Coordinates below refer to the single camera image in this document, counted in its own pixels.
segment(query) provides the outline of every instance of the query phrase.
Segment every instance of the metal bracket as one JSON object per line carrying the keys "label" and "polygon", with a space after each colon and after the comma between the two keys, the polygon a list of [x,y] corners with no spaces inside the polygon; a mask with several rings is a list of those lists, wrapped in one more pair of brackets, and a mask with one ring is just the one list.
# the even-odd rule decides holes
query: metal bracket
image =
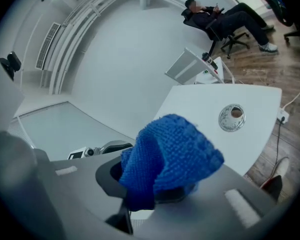
{"label": "metal bracket", "polygon": [[89,6],[91,7],[91,9],[96,13],[96,15],[98,15],[99,17],[101,16],[100,12],[98,11],[98,9],[92,4],[90,3]]}

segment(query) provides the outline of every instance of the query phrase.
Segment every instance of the white table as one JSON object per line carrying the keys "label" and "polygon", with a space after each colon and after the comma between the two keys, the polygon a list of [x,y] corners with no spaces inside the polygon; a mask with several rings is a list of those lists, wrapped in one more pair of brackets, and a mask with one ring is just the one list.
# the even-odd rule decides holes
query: white table
{"label": "white table", "polygon": [[[264,149],[276,123],[282,90],[247,84],[193,84],[173,86],[154,119],[177,114],[196,125],[219,149],[225,164],[244,175]],[[245,124],[234,132],[219,126],[222,109],[239,104]]]}

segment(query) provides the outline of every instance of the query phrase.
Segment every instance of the black chair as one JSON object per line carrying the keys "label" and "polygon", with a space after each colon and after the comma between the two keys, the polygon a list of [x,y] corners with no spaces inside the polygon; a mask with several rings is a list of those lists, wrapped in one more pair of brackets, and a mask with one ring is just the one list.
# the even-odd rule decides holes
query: black chair
{"label": "black chair", "polygon": [[288,37],[300,37],[300,30],[299,26],[294,20],[292,19],[292,16],[289,14],[288,10],[286,9],[284,3],[281,0],[265,0],[271,9],[273,10],[276,18],[280,23],[287,27],[291,27],[293,24],[295,25],[296,29],[295,31],[286,33],[283,35],[284,40],[288,43],[289,38]]}
{"label": "black chair", "polygon": [[222,41],[224,38],[229,39],[229,41],[227,41],[225,44],[223,44],[220,49],[221,49],[221,51],[226,52],[224,48],[229,46],[227,56],[226,56],[228,59],[231,58],[230,53],[231,53],[231,50],[232,50],[232,47],[234,44],[243,45],[243,46],[246,46],[248,49],[250,49],[249,45],[247,45],[244,42],[238,41],[238,39],[241,38],[242,36],[249,37],[249,35],[246,32],[241,33],[237,36],[235,36],[233,33],[220,33],[217,30],[217,28],[215,27],[216,26],[215,22],[217,21],[216,19],[214,19],[211,23],[209,23],[206,26],[206,28],[201,28],[193,21],[193,19],[192,19],[193,13],[190,9],[185,9],[181,13],[181,15],[184,17],[183,24],[206,32],[209,39],[211,41],[213,41],[212,46],[209,51],[210,56],[216,46],[216,43]]}

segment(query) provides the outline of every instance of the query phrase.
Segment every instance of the wooden floor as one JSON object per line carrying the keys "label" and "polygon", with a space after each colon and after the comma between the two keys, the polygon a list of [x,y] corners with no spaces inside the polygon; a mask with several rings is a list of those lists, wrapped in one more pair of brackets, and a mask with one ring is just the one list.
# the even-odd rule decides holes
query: wooden floor
{"label": "wooden floor", "polygon": [[[220,50],[221,44],[218,44],[212,58],[221,56],[234,77],[245,84],[281,88],[281,107],[283,107],[300,91],[300,37],[290,37],[287,45],[283,35],[295,29],[282,25],[275,18],[270,18],[266,22],[275,26],[275,31],[267,33],[267,36],[271,43],[278,46],[277,54],[261,52],[257,42],[250,35],[249,38],[244,36],[240,39],[250,45],[249,50],[236,44],[232,48],[231,59],[227,59],[227,56]],[[286,111],[290,117],[289,122],[282,125],[280,129],[278,160],[289,157],[290,167],[283,178],[283,189],[279,201],[293,196],[300,187],[300,96],[294,103],[287,106]],[[258,186],[270,176],[275,165],[278,130],[277,122],[262,154],[247,172],[247,176]]]}

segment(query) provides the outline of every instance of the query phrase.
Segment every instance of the sneaker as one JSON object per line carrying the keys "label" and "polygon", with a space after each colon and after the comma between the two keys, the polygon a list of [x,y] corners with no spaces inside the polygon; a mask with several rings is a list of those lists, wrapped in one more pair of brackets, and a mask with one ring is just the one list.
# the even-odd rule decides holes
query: sneaker
{"label": "sneaker", "polygon": [[273,30],[275,28],[275,25],[266,25],[265,27],[262,27],[262,30]]}
{"label": "sneaker", "polygon": [[281,178],[283,178],[288,171],[289,165],[290,165],[290,161],[288,157],[284,157],[281,160],[279,160],[274,166],[270,177],[261,185],[260,188],[262,189],[263,186],[265,186],[270,180],[272,180],[273,178],[279,175],[281,176]]}
{"label": "sneaker", "polygon": [[272,43],[268,42],[265,45],[260,45],[259,44],[259,49],[262,52],[275,53],[276,51],[278,51],[278,46],[276,46],[275,44],[272,44]]}

